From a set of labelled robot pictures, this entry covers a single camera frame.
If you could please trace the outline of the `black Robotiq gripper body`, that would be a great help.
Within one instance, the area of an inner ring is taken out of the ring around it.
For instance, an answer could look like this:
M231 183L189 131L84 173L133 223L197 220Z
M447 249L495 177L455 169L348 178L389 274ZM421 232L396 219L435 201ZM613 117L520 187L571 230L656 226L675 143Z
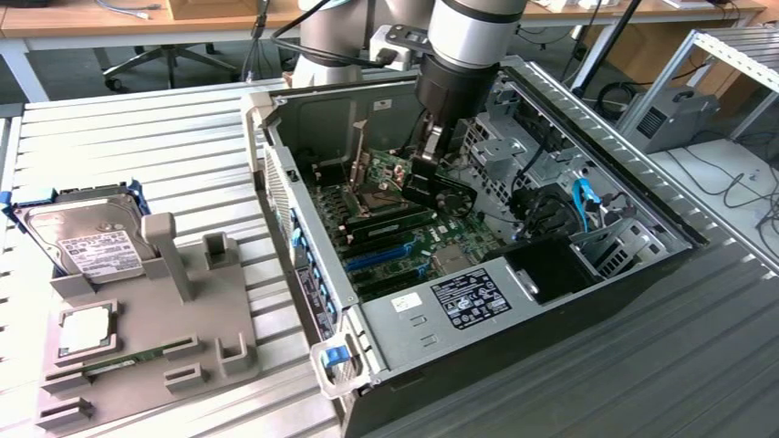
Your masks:
M487 68L463 68L435 55L423 56L415 95L437 126L453 125L477 114L497 72L497 63Z

